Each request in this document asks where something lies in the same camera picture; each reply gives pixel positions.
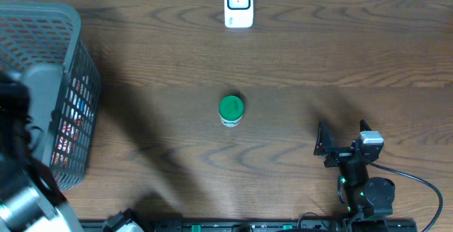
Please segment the green lid white jar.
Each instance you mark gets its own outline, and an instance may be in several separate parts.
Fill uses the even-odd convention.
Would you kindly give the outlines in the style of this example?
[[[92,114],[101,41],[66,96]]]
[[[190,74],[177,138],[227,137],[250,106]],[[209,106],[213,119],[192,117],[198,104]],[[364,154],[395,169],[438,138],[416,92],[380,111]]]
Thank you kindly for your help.
[[[219,104],[219,116],[221,123],[226,127],[237,126],[244,114],[242,99],[235,95],[224,97]]]

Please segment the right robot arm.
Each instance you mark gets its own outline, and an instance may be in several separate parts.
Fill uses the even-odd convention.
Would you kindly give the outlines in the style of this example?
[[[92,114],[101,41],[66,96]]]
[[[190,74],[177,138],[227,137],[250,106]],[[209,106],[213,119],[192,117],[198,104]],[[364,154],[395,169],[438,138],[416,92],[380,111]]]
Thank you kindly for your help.
[[[337,180],[338,198],[348,207],[348,213],[334,221],[330,231],[387,231],[385,218],[393,214],[395,184],[386,178],[371,178],[367,166],[379,158],[384,139],[360,121],[360,133],[348,147],[333,143],[326,124],[320,122],[315,156],[325,158],[324,166],[339,168]]]

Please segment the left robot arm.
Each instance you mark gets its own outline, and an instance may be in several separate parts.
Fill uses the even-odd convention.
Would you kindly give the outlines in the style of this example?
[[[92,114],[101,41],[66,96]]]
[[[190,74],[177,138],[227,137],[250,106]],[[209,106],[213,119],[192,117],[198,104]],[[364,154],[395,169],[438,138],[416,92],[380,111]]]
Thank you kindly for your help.
[[[50,169],[34,159],[28,88],[1,73],[1,230],[83,231]]]

